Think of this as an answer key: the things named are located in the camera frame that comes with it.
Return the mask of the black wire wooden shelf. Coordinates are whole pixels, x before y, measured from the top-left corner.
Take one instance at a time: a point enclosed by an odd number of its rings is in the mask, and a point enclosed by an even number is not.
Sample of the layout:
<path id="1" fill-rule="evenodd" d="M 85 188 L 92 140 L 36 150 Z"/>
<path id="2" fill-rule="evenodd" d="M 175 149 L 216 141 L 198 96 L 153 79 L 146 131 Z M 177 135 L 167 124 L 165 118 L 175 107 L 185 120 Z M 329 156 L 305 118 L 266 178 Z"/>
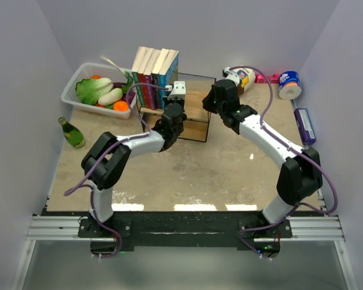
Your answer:
<path id="1" fill-rule="evenodd" d="M 179 73 L 178 79 L 186 83 L 184 112 L 187 116 L 183 122 L 184 131 L 179 138 L 207 142 L 211 113 L 203 109 L 202 101 L 217 79 L 187 73 Z"/>

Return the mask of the purple book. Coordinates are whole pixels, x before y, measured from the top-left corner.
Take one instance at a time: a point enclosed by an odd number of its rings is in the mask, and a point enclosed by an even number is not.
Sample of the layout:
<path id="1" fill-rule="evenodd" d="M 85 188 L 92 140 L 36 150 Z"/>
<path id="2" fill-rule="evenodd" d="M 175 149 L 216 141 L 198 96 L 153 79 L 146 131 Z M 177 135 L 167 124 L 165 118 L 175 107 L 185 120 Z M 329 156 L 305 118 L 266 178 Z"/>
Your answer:
<path id="1" fill-rule="evenodd" d="M 159 55 L 160 55 L 160 50 L 154 48 L 148 48 L 146 50 L 145 56 L 148 59 L 148 61 L 143 71 L 143 76 L 145 82 L 150 85 L 154 84 L 154 81 L 152 80 L 152 71 L 155 67 Z M 155 110 L 157 108 L 155 100 L 155 89 L 151 86 L 145 86 L 143 89 L 145 93 L 146 108 Z"/>

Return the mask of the blue 26-storey treehouse book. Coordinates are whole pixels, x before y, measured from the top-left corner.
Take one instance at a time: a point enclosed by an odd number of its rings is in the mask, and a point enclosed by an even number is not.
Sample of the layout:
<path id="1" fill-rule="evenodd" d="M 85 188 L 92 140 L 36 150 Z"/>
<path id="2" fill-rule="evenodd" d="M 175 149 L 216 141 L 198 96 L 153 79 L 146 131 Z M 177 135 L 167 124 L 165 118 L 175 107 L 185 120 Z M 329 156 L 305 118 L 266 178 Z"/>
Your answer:
<path id="1" fill-rule="evenodd" d="M 169 50 L 160 72 L 158 73 L 159 86 L 165 87 L 178 79 L 179 51 Z"/>

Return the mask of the green 104-storey treehouse book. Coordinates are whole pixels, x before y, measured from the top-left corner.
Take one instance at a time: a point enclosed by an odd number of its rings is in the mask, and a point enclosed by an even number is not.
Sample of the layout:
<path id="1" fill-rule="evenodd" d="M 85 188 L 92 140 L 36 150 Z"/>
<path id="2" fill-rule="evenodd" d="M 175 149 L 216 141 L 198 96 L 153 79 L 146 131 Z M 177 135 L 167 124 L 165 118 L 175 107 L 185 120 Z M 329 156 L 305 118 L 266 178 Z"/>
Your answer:
<path id="1" fill-rule="evenodd" d="M 140 68 L 141 62 L 145 56 L 145 53 L 146 53 L 146 47 L 139 47 L 139 49 L 136 52 L 136 56 L 135 56 L 135 59 L 134 59 L 134 62 L 133 62 L 132 68 L 131 68 L 131 74 L 132 74 L 135 84 L 140 83 L 139 68 Z M 145 98 L 143 95 L 142 87 L 137 86 L 136 91 L 137 91 L 138 99 L 140 102 L 140 106 L 145 108 L 146 103 L 145 103 Z"/>

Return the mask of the little women book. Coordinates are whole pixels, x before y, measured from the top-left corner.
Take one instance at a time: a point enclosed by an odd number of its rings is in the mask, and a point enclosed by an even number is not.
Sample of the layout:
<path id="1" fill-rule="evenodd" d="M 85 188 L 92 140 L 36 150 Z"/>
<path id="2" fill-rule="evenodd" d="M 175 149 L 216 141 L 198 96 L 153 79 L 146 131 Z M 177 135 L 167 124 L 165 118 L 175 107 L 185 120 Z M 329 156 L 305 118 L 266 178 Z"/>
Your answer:
<path id="1" fill-rule="evenodd" d="M 160 86 L 159 72 L 163 66 L 164 61 L 166 60 L 168 53 L 169 53 L 168 49 L 165 49 L 165 48 L 161 49 L 159 51 L 159 55 L 155 61 L 154 67 L 152 69 L 151 77 L 152 77 L 153 84 L 156 86 Z M 162 101 L 160 100 L 160 97 L 161 97 L 160 89 L 154 88 L 154 97 L 155 97 L 156 108 L 161 109 Z"/>

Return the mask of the red treehouse book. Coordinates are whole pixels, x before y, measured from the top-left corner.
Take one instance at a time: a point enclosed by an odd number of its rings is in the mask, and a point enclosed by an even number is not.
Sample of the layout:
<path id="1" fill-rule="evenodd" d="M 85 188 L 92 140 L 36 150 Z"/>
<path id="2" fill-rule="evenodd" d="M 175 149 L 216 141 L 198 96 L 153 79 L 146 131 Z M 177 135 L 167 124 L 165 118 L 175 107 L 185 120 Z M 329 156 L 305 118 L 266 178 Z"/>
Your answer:
<path id="1" fill-rule="evenodd" d="M 153 48 L 139 47 L 140 49 L 140 66 L 139 66 L 139 80 L 141 83 L 152 84 L 151 80 L 151 57 L 154 52 Z M 148 109 L 155 109 L 154 92 L 150 86 L 141 86 L 144 107 Z"/>

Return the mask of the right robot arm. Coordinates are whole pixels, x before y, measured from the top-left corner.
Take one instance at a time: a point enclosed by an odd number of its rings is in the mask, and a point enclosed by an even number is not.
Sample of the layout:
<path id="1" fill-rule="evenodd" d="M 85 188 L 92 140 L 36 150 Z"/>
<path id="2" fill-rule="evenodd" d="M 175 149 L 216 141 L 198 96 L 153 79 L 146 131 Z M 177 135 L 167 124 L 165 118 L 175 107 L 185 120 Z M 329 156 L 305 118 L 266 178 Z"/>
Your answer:
<path id="1" fill-rule="evenodd" d="M 205 110 L 218 114 L 226 127 L 257 145 L 280 168 L 278 195 L 262 210 L 264 219 L 257 223 L 262 236 L 272 237 L 279 230 L 278 221 L 322 186 L 321 172 L 309 162 L 320 165 L 319 153 L 304 150 L 260 122 L 255 109 L 240 104 L 237 86 L 231 80 L 215 82 L 202 104 Z"/>

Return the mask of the brown core paper roll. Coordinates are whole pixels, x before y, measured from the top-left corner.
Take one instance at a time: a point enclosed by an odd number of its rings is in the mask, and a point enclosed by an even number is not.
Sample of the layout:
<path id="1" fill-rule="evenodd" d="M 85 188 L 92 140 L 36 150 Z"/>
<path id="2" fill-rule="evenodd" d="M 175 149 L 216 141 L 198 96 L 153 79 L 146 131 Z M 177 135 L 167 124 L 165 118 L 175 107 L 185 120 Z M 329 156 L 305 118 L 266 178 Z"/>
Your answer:
<path id="1" fill-rule="evenodd" d="M 231 69 L 236 72 L 240 78 L 240 84 L 236 86 L 237 95 L 243 95 L 255 82 L 254 70 L 246 67 Z"/>

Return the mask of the pink plastic object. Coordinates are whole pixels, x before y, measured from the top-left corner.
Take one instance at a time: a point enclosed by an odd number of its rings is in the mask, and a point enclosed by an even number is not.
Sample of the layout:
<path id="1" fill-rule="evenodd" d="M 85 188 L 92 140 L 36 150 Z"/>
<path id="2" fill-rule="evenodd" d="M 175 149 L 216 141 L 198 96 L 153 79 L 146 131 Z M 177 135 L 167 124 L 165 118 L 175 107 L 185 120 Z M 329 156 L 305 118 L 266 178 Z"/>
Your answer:
<path id="1" fill-rule="evenodd" d="M 273 74 L 271 76 L 267 76 L 267 79 L 271 84 L 278 84 L 279 76 L 279 74 Z M 267 80 L 262 74 L 257 74 L 255 76 L 255 83 L 267 83 Z"/>

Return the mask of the toy purple onion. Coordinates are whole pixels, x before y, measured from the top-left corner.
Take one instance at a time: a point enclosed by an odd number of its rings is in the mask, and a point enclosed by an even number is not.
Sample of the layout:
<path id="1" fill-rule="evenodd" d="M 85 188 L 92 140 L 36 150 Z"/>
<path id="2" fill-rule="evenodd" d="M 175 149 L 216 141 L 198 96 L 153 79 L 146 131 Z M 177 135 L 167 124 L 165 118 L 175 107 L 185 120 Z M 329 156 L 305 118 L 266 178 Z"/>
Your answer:
<path id="1" fill-rule="evenodd" d="M 125 101 L 129 104 L 132 104 L 133 100 L 136 97 L 135 91 L 130 91 L 128 94 L 124 94 L 121 98 L 122 101 Z"/>

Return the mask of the toy orange carrot slice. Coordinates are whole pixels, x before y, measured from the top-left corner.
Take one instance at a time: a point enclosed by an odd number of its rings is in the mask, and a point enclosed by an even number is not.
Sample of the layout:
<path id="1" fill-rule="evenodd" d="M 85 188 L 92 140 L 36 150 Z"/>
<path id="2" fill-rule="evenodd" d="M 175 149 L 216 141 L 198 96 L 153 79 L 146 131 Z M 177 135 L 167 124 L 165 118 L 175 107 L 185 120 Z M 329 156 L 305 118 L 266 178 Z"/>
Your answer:
<path id="1" fill-rule="evenodd" d="M 129 110 L 128 103 L 126 101 L 119 100 L 119 101 L 115 102 L 115 104 L 113 104 L 113 110 L 119 111 L 119 112 L 128 111 Z"/>

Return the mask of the toy green leek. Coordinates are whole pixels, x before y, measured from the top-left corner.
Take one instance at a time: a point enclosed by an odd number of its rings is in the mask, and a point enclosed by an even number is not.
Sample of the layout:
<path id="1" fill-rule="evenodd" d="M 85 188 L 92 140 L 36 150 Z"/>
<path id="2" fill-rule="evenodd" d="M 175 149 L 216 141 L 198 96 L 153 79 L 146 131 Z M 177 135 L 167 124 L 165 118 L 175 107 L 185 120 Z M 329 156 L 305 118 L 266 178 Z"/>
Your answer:
<path id="1" fill-rule="evenodd" d="M 115 68 L 117 68 L 126 78 L 126 84 L 122 86 L 121 90 L 124 94 L 126 94 L 129 90 L 130 87 L 132 87 L 133 85 L 133 77 L 129 74 L 129 72 L 127 72 L 126 70 L 122 69 L 121 67 L 119 67 L 118 65 L 116 65 L 112 60 L 110 60 L 109 58 L 105 57 L 105 56 L 100 56 L 100 58 L 103 61 L 108 62 L 109 64 L 111 64 L 112 66 L 114 66 Z"/>

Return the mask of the purple box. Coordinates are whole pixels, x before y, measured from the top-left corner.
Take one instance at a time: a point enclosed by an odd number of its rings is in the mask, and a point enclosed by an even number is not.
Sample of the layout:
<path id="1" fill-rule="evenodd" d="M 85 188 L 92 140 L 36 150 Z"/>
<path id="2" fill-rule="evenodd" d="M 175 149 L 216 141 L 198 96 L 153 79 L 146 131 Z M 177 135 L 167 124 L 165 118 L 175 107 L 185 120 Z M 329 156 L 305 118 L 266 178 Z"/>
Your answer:
<path id="1" fill-rule="evenodd" d="M 306 108 L 294 110 L 294 116 L 299 130 L 299 134 L 304 145 L 313 145 L 316 137 Z"/>

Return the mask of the white plastic basket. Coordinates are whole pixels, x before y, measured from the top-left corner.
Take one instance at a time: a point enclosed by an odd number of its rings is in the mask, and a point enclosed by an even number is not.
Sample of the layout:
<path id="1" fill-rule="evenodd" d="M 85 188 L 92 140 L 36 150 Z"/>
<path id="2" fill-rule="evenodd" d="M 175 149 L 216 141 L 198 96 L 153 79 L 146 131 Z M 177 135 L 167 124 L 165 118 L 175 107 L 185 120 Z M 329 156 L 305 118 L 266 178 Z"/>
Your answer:
<path id="1" fill-rule="evenodd" d="M 76 83 L 82 79 L 87 79 L 92 75 L 100 75 L 111 79 L 113 82 L 126 83 L 126 77 L 116 67 L 112 65 L 104 65 L 100 63 L 86 62 L 81 64 L 80 67 L 74 72 L 71 79 L 68 81 L 66 87 L 61 95 L 61 100 L 64 103 L 72 105 L 75 109 L 92 112 L 95 114 L 106 115 L 109 117 L 119 118 L 123 120 L 129 119 L 131 111 L 115 111 L 113 109 L 101 108 L 93 105 L 82 103 L 76 94 Z"/>

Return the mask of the green glass bottle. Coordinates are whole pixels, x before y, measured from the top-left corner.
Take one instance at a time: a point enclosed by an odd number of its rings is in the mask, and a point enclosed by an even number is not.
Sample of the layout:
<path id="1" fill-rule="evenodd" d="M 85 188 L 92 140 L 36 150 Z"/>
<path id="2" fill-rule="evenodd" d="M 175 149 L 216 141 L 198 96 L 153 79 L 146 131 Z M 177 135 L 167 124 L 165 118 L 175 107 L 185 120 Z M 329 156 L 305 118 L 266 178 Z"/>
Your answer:
<path id="1" fill-rule="evenodd" d="M 84 147 L 85 138 L 77 127 L 67 122 L 66 118 L 64 117 L 60 117 L 58 122 L 62 127 L 65 139 L 71 146 L 77 149 Z"/>

